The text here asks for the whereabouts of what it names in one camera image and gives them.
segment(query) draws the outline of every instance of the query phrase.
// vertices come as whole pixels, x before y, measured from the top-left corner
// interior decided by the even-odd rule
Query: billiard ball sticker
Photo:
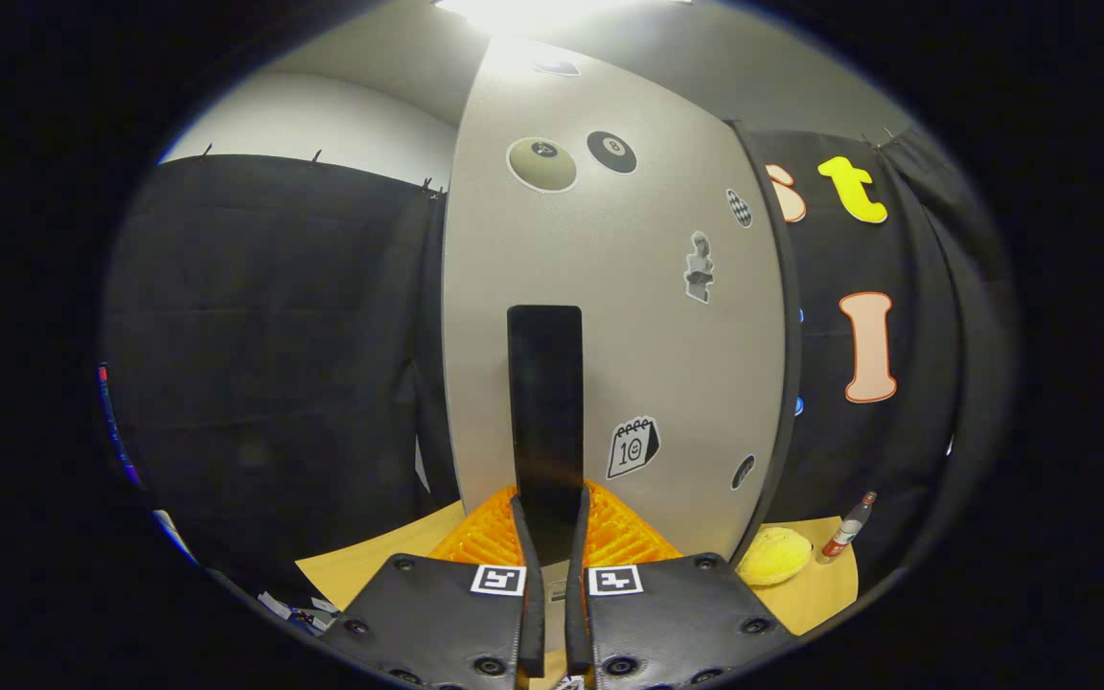
[[[739,193],[733,189],[728,189],[726,201],[731,204],[731,212],[735,214],[735,220],[744,227],[752,227],[752,209],[749,202],[741,200]]]
[[[735,476],[731,478],[731,490],[739,489],[740,485],[744,484],[744,479],[747,479],[749,473],[754,467],[757,467],[757,457],[749,455],[747,458],[744,458],[744,461],[740,463],[740,467],[735,470]]]
[[[605,169],[619,174],[631,174],[636,170],[636,153],[619,136],[609,131],[592,131],[586,137],[586,148]]]
[[[535,61],[534,71],[540,73],[555,74],[561,76],[580,76],[577,65],[569,61]]]
[[[577,182],[573,156],[564,146],[542,136],[528,136],[510,144],[505,164],[518,182],[537,192],[567,192]]]

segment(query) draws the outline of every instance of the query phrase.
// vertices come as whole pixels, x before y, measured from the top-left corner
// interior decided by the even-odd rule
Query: paper
[[[321,611],[329,614],[338,614],[338,608],[335,607],[335,604],[323,602],[323,599],[319,599],[318,597],[309,597],[309,599],[315,603],[315,608],[321,608]]]
[[[580,690],[582,689],[582,676],[566,676],[556,682],[552,690]]]
[[[266,592],[258,594],[258,602],[263,602],[264,606],[272,608],[272,611],[275,612],[275,615],[282,617],[284,620],[288,620],[288,617],[293,615],[293,608],[276,602],[275,597]]]

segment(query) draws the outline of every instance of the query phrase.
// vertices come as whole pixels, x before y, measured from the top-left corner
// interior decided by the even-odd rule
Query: calendar sticker
[[[607,460],[607,479],[639,470],[658,452],[658,424],[654,417],[633,417],[613,432],[613,450]]]

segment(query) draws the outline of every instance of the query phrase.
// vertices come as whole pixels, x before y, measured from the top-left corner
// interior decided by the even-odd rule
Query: sticker
[[[789,185],[795,183],[795,179],[788,171],[778,164],[766,166],[766,173],[774,183],[774,193],[778,195],[778,205],[783,210],[785,222],[800,222],[807,214],[807,204],[803,202],[803,197],[798,195]]]
[[[573,156],[564,146],[542,136],[528,136],[510,144],[505,150],[505,166],[518,182],[537,192],[567,192],[577,183]]]
[[[898,380],[889,373],[889,325],[885,315],[893,300],[884,293],[848,294],[838,301],[850,317],[854,339],[854,378],[846,385],[851,403],[878,403],[898,392]]]
[[[583,678],[584,676],[565,676],[561,678],[561,682],[556,682],[552,690],[582,690],[583,689]]]
[[[658,452],[658,424],[654,417],[633,417],[613,432],[613,452],[607,460],[607,479],[639,470]]]
[[[709,236],[698,230],[689,241],[692,242],[693,253],[684,257],[688,263],[688,270],[684,272],[684,294],[701,305],[709,305],[709,287],[714,284],[714,261],[709,257]]]
[[[321,611],[329,614],[338,614],[338,608],[335,607],[335,604],[325,602],[325,599],[319,599],[318,597],[309,597],[309,599],[315,603],[315,608],[321,608]]]
[[[636,170],[636,153],[631,146],[609,131],[592,131],[586,137],[586,148],[605,169],[619,174],[631,174]]]
[[[577,65],[569,61],[535,61],[531,66],[540,73],[556,74],[561,76],[582,76],[577,71]]]
[[[587,570],[591,572],[592,597],[616,597],[618,594],[637,594],[643,591],[636,565]]]
[[[871,184],[871,173],[856,169],[849,158],[835,156],[824,161],[817,168],[820,174],[832,180],[834,189],[838,191],[841,205],[846,212],[862,222],[878,223],[889,219],[889,209],[881,202],[868,199],[863,184]]]
[[[736,222],[744,227],[752,227],[752,209],[749,208],[749,202],[741,200],[733,189],[728,189],[726,201],[731,203],[731,212],[735,214]]]
[[[744,484],[744,479],[747,479],[749,473],[755,466],[757,466],[757,457],[755,455],[749,455],[747,458],[744,458],[744,461],[740,463],[740,468],[735,470],[735,477],[731,479],[731,490],[739,489],[740,485]]]
[[[563,580],[558,582],[549,582],[549,604],[564,601],[564,593],[565,593],[564,582],[565,581]]]
[[[471,591],[477,594],[497,594],[500,597],[521,597],[527,592],[524,566],[479,566],[476,569]]]
[[[275,597],[266,592],[258,594],[258,602],[263,602],[264,606],[272,608],[272,611],[275,612],[275,615],[282,617],[284,620],[288,620],[288,617],[293,615],[293,608],[276,602]]]

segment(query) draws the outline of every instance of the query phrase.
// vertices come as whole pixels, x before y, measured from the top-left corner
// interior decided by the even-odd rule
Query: chess piece sticker
[[[537,192],[567,192],[577,182],[573,156],[564,146],[542,136],[528,136],[510,144],[505,164],[518,182]]]
[[[704,232],[697,231],[693,232],[691,241],[693,253],[684,257],[688,263],[688,270],[684,272],[684,294],[701,305],[709,305],[709,287],[714,284],[714,261],[709,257],[709,236],[705,236]]]
[[[633,417],[613,432],[613,450],[607,459],[607,479],[639,470],[658,452],[658,424],[654,417]]]
[[[749,202],[741,200],[733,189],[728,189],[726,201],[731,204],[731,212],[735,214],[735,222],[741,226],[752,227],[752,209],[749,208]]]
[[[636,170],[636,153],[631,146],[609,131],[592,131],[586,137],[586,148],[605,169],[619,174],[631,174]]]

